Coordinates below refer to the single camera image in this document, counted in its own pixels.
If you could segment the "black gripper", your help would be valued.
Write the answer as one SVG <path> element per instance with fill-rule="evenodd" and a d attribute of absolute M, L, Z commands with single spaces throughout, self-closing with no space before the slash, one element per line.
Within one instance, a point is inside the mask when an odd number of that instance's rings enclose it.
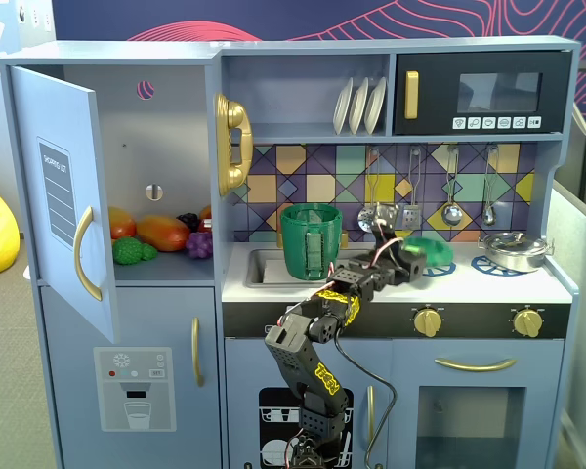
<path fill-rule="evenodd" d="M 395 267 L 394 286 L 418 280 L 426 268 L 427 256 L 423 251 L 412 252 L 400 249 L 395 258 L 397 266 Z"/>

